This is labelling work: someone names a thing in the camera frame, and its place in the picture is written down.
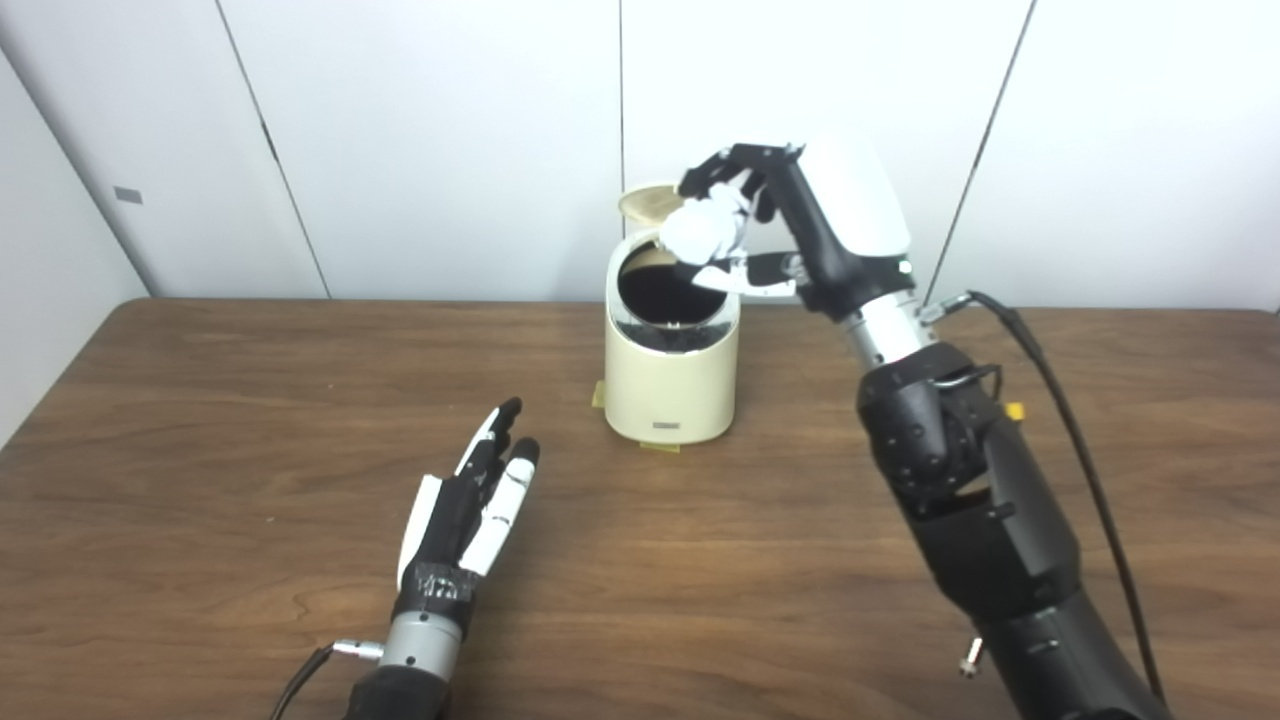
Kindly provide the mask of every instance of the open lid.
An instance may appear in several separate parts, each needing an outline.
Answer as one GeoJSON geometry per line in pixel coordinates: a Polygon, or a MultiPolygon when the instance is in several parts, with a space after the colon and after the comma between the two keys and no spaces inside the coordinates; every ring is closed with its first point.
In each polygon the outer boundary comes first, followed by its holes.
{"type": "Polygon", "coordinates": [[[658,183],[627,191],[618,199],[618,210],[641,225],[657,228],[662,225],[667,215],[678,210],[684,204],[685,199],[676,192],[675,183],[658,183]]]}

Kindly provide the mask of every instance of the wooden table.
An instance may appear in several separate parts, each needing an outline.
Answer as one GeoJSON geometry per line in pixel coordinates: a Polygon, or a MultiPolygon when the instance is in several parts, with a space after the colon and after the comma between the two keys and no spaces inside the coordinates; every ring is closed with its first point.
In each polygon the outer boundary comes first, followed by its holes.
{"type": "MultiPolygon", "coordinates": [[[[1032,311],[1074,398],[1180,720],[1280,716],[1280,327],[1032,311]]],[[[381,639],[403,521],[490,406],[525,398],[535,489],[483,596],[456,717],[1014,717],[876,474],[844,340],[746,309],[737,421],[678,455],[590,407],[596,305],[136,301],[0,454],[0,716],[262,717],[315,647],[381,639]]],[[[1006,397],[1133,653],[1106,547],[1028,363],[942,332],[1006,397]]],[[[334,719],[325,666],[288,717],[334,719]]]]}

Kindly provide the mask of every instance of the black cable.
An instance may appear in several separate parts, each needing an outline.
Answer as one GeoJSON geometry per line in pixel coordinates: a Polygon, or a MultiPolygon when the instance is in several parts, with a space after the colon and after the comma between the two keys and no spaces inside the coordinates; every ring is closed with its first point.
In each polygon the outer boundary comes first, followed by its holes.
{"type": "Polygon", "coordinates": [[[302,667],[298,667],[293,679],[284,685],[284,692],[280,693],[280,700],[276,701],[275,710],[271,711],[271,720],[280,720],[280,716],[284,715],[284,708],[289,706],[289,701],[293,700],[293,696],[298,694],[302,685],[311,679],[311,675],[314,675],[321,665],[324,665],[325,660],[329,660],[330,655],[333,655],[333,643],[312,652],[311,657],[302,664],[302,667]]]}
{"type": "Polygon", "coordinates": [[[1048,359],[1044,357],[1044,351],[1041,348],[1039,343],[1036,342],[1036,337],[1032,334],[1030,328],[1023,323],[1021,316],[1019,316],[1016,310],[1006,307],[1004,304],[991,297],[989,295],[977,292],[970,290],[969,297],[975,302],[983,305],[991,310],[1000,323],[1005,325],[1009,334],[1014,336],[1018,345],[1021,346],[1023,352],[1027,357],[1036,365],[1039,370],[1041,377],[1044,379],[1044,384],[1048,387],[1050,395],[1053,396],[1053,404],[1057,406],[1059,415],[1062,416],[1062,424],[1066,425],[1066,433],[1071,437],[1071,445],[1075,447],[1075,455],[1080,459],[1080,468],[1084,470],[1084,479],[1089,486],[1089,493],[1093,496],[1093,505],[1098,510],[1098,520],[1102,523],[1102,532],[1107,537],[1107,544],[1111,546],[1111,557],[1116,564],[1116,573],[1120,575],[1120,585],[1124,588],[1125,602],[1129,605],[1129,616],[1133,619],[1133,630],[1138,637],[1138,653],[1142,655],[1142,665],[1147,673],[1147,683],[1151,685],[1151,692],[1160,702],[1165,702],[1165,688],[1160,683],[1160,671],[1156,669],[1156,655],[1151,650],[1151,637],[1147,634],[1147,621],[1142,614],[1142,602],[1138,600],[1138,585],[1133,579],[1133,570],[1129,569],[1129,560],[1125,557],[1124,546],[1120,542],[1120,532],[1116,529],[1115,519],[1111,516],[1111,506],[1107,502],[1106,492],[1102,489],[1102,480],[1098,478],[1098,470],[1093,465],[1093,456],[1089,454],[1089,447],[1084,442],[1084,433],[1080,432],[1080,424],[1075,419],[1075,413],[1071,411],[1071,405],[1066,400],[1066,393],[1062,391],[1062,386],[1057,382],[1057,375],[1053,374],[1053,369],[1048,365],[1048,359]]]}
{"type": "Polygon", "coordinates": [[[991,386],[991,398],[1000,402],[1000,391],[1005,388],[1005,370],[1000,365],[996,365],[995,368],[996,379],[995,384],[991,386]]]}

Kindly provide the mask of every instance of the yellow tape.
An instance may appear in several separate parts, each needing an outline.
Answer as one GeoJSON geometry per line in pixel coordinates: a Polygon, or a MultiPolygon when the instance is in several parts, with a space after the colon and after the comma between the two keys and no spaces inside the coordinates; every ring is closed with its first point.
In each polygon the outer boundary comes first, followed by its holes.
{"type": "Polygon", "coordinates": [[[643,447],[645,450],[657,450],[659,452],[675,452],[676,455],[680,455],[680,446],[678,445],[662,445],[662,443],[658,443],[658,442],[641,442],[640,447],[643,447]]]}

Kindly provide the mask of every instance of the cream trash can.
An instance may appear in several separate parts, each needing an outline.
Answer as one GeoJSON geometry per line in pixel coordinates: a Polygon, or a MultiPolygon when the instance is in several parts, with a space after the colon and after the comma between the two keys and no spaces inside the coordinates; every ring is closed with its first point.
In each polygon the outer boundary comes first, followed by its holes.
{"type": "Polygon", "coordinates": [[[618,209],[646,225],[623,240],[605,277],[604,416],[640,442],[689,445],[733,421],[741,301],[677,278],[658,227],[681,206],[675,186],[622,196],[618,209]]]}

